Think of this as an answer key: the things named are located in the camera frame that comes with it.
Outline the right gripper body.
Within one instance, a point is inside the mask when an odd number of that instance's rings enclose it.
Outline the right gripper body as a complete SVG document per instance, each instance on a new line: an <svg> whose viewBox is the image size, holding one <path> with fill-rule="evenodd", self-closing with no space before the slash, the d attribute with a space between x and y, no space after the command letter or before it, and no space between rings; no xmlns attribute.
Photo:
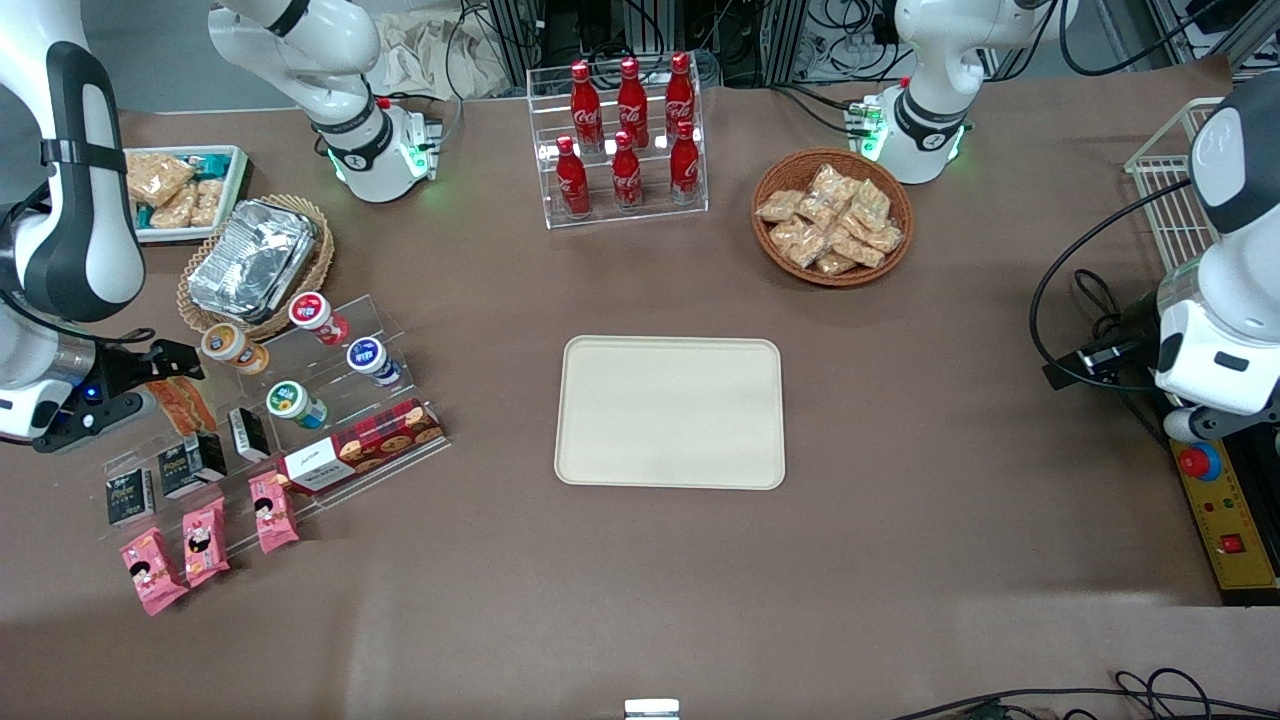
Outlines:
<svg viewBox="0 0 1280 720"><path fill-rule="evenodd" d="M105 404L119 397L129 378L148 377L141 354L115 343L61 340L61 377L69 380L64 404Z"/></svg>

